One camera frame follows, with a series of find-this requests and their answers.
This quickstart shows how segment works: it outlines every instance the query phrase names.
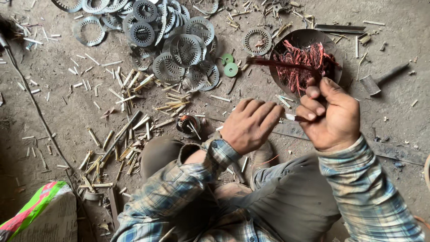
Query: hand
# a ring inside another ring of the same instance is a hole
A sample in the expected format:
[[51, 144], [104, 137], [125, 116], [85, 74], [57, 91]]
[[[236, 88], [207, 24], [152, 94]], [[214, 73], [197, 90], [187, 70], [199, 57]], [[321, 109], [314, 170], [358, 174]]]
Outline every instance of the hand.
[[224, 122], [221, 136], [244, 155], [266, 142], [283, 112], [285, 109], [274, 102], [243, 99]]
[[[316, 100], [321, 95], [327, 100], [327, 108]], [[343, 150], [360, 137], [359, 103], [332, 80], [322, 78], [319, 87], [315, 86], [314, 78], [308, 80], [306, 95], [300, 103], [296, 115], [308, 120], [300, 126], [318, 150]]]

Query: plaid shirt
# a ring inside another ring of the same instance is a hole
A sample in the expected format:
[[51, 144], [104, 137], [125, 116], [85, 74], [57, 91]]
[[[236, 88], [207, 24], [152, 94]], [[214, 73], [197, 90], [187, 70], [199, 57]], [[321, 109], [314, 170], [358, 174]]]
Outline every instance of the plaid shirt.
[[[183, 164], [192, 152], [202, 149], [196, 144], [183, 146], [178, 160], [149, 178], [118, 216], [120, 227], [111, 242], [160, 241], [169, 234], [169, 219], [240, 158], [222, 139], [208, 147], [203, 163]], [[351, 236], [347, 241], [424, 241], [420, 227], [363, 137], [348, 149], [318, 155], [321, 173], [332, 186], [346, 221]], [[280, 241], [265, 228], [240, 208], [215, 221], [198, 241]]]

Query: hammer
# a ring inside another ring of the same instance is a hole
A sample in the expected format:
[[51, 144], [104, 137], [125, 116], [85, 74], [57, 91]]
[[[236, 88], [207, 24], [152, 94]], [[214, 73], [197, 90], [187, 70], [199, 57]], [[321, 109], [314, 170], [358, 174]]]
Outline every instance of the hammer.
[[360, 82], [361, 84], [363, 84], [364, 88], [366, 89], [366, 91], [369, 93], [370, 96], [376, 95], [381, 91], [378, 87], [378, 84], [382, 84], [386, 80], [394, 77], [396, 74], [406, 69], [408, 65], [409, 65], [409, 62], [406, 64], [401, 64], [377, 79], [373, 79], [371, 75], [368, 75], [367, 77], [360, 79]]

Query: shirt sleeve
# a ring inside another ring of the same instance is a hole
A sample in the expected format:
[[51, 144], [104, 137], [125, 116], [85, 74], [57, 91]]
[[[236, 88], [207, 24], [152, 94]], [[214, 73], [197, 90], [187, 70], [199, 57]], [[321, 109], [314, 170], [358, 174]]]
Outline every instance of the shirt sleeve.
[[424, 241], [424, 233], [363, 136], [348, 149], [317, 154], [351, 236], [346, 241]]
[[197, 144], [184, 145], [178, 160], [148, 178], [137, 190], [124, 212], [118, 215], [120, 227], [111, 242], [159, 241], [171, 229], [170, 219], [200, 195], [231, 162], [241, 156], [223, 139], [211, 141], [201, 163], [183, 164], [194, 152], [204, 149]]

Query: shoe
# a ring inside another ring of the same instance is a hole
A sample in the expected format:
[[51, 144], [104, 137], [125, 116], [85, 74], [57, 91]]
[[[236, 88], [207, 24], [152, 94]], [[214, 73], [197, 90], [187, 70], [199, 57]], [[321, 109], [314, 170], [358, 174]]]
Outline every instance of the shoe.
[[272, 158], [273, 158], [273, 149], [269, 141], [266, 141], [259, 149], [251, 152], [252, 176], [249, 184], [253, 191], [255, 191], [254, 182], [253, 182], [254, 174], [262, 168], [271, 167], [272, 165], [268, 161], [271, 160]]

